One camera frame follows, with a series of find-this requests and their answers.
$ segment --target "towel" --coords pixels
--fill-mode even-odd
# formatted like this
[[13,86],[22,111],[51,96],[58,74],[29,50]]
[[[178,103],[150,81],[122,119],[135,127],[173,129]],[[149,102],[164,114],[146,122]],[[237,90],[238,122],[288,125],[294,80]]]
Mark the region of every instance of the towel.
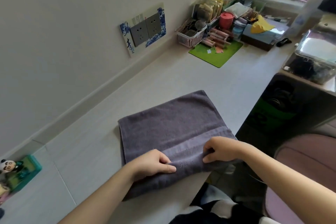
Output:
[[215,106],[199,90],[118,121],[123,163],[149,150],[163,152],[176,167],[173,174],[157,174],[133,184],[124,200],[168,187],[189,175],[223,168],[232,162],[204,164],[203,146],[213,136],[236,140]]
[[265,31],[269,31],[275,26],[269,24],[261,15],[257,16],[258,21],[252,24],[251,33],[252,34],[259,34]]

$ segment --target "yellow cloth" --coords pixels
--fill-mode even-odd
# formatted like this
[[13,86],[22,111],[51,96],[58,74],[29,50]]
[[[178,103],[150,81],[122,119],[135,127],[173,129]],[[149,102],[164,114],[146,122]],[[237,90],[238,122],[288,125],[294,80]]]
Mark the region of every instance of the yellow cloth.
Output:
[[259,34],[265,31],[269,31],[275,26],[269,24],[261,15],[257,16],[258,21],[252,24],[251,33],[252,34]]

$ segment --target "finger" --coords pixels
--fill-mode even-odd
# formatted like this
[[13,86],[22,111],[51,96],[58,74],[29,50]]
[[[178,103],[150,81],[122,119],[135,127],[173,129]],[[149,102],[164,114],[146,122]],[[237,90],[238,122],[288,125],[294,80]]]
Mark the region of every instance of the finger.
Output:
[[159,151],[160,153],[160,162],[161,163],[164,163],[164,164],[167,164],[167,163],[170,163],[170,159],[165,155],[163,154],[161,151]]
[[171,173],[176,172],[176,167],[169,165],[169,164],[160,164],[158,172],[171,174]]
[[203,158],[204,163],[210,163],[210,162],[213,162],[215,160],[217,160],[215,153],[208,154]]
[[204,146],[203,146],[203,152],[206,152],[207,150],[212,148],[212,141],[211,139],[209,141],[207,141]]

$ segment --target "hand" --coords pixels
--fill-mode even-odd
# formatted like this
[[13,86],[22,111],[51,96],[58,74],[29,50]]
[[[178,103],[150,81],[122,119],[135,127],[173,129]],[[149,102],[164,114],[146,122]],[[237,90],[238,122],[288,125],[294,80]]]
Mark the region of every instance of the hand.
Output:
[[176,167],[168,164],[170,162],[165,154],[155,149],[137,157],[127,163],[126,166],[131,167],[134,172],[134,181],[138,181],[157,173],[170,174],[176,172]]
[[231,161],[240,158],[240,153],[244,147],[244,142],[240,142],[231,138],[215,136],[207,141],[203,147],[203,152],[213,148],[214,153],[210,153],[203,158],[204,163],[216,160]]

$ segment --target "green mat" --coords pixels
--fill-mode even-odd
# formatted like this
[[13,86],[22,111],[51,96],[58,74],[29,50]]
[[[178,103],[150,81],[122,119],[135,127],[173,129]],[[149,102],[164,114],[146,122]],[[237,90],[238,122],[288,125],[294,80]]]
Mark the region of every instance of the green mat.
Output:
[[210,48],[204,44],[198,44],[194,49],[190,50],[189,53],[203,59],[211,65],[221,67],[242,47],[242,45],[243,43],[233,41],[226,50],[223,50],[223,53],[216,53],[215,47]]

